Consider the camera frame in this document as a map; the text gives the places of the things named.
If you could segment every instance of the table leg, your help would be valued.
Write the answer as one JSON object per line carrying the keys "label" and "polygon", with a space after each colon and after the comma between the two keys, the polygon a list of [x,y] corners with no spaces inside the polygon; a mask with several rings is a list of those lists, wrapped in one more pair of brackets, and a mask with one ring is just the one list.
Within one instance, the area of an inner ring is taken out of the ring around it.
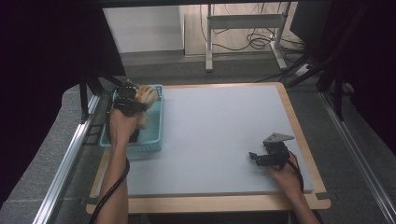
{"label": "table leg", "polygon": [[213,71],[212,55],[212,6],[207,5],[206,72]]}
{"label": "table leg", "polygon": [[270,42],[271,49],[276,57],[277,64],[279,65],[280,70],[285,70],[288,67],[286,66],[285,60],[283,60],[282,54],[279,50],[279,42],[280,38],[282,37],[283,30],[285,29],[286,19],[289,16],[289,9],[290,9],[291,2],[288,2],[286,5],[285,10],[282,13],[282,19],[279,27],[277,28],[275,40]]}

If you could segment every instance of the metal rail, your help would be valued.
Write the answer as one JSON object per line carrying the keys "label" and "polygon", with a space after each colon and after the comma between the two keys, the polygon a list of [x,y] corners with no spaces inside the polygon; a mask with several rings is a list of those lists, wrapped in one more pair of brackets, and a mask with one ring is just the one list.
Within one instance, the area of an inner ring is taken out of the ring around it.
{"label": "metal rail", "polygon": [[385,219],[389,224],[396,223],[396,209],[395,206],[382,186],[381,182],[376,178],[373,170],[371,169],[369,163],[364,158],[361,150],[350,134],[347,126],[343,121],[341,121],[332,110],[332,101],[326,93],[320,92],[320,98],[325,104],[327,112],[329,113],[332,122],[335,124],[337,131],[341,134],[346,147],[352,156],[353,161],[356,163],[359,171],[361,172],[361,176],[367,184],[367,187],[372,192],[376,202],[378,203],[379,208],[381,209]]}
{"label": "metal rail", "polygon": [[[91,115],[98,105],[100,97],[93,96],[89,103],[89,114]],[[92,116],[89,116],[87,121],[83,124],[79,124],[77,130],[73,136],[72,141],[70,142],[69,148],[64,154],[64,159],[59,166],[59,169],[52,180],[51,185],[49,186],[49,191],[47,192],[46,197],[44,198],[43,203],[41,204],[37,215],[35,216],[35,220],[33,223],[35,224],[43,224],[47,223],[50,219],[50,215],[55,207],[55,204],[58,200],[59,194],[61,193],[64,182],[66,181],[70,169],[73,166],[75,158],[79,152],[79,149],[82,145],[83,139],[85,137],[86,132],[88,131],[88,127],[92,121]]]}

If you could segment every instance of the gripper camera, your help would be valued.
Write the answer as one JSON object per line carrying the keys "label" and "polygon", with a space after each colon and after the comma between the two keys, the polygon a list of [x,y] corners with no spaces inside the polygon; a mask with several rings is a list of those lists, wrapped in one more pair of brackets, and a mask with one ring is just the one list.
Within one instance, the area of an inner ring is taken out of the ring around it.
{"label": "gripper camera", "polygon": [[282,170],[290,158],[289,150],[284,141],[293,138],[293,136],[282,133],[273,133],[262,142],[268,155],[258,156],[252,152],[249,152],[248,155],[258,166],[278,166],[279,170]]}

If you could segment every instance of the aluminum frame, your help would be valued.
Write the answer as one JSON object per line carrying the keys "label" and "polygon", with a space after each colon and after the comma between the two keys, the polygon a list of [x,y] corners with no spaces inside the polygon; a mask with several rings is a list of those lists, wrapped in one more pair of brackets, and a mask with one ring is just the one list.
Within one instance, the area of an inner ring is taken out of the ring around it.
{"label": "aluminum frame", "polygon": [[59,194],[61,193],[64,187],[64,182],[66,181],[69,175],[70,169],[73,166],[76,156],[81,148],[85,134],[87,133],[88,128],[90,127],[92,121],[92,114],[95,112],[99,100],[100,100],[99,96],[94,95],[91,98],[88,105],[89,117],[83,124],[78,125],[76,132],[72,138],[72,141],[70,142],[70,145],[66,153],[64,154],[64,158],[61,162],[61,165],[59,166],[59,169],[56,172],[56,175],[53,178],[51,185],[49,186],[49,191],[47,192],[47,195],[44,198],[43,203],[38,209],[38,212],[35,216],[35,220],[33,221],[33,223],[43,224],[49,221],[50,216],[55,207],[55,204],[58,200]]}

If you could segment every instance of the blue tray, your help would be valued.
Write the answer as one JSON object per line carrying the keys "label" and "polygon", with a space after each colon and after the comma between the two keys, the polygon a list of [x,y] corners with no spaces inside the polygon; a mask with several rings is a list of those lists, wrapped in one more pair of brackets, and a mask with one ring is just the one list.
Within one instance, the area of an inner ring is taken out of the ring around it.
{"label": "blue tray", "polygon": [[[137,142],[130,143],[127,147],[128,152],[153,152],[162,149],[162,136],[163,136],[163,86],[150,85],[156,88],[158,99],[147,111],[148,126],[144,130],[140,130]],[[101,147],[110,147],[106,136],[106,128],[102,131],[99,145]]]}

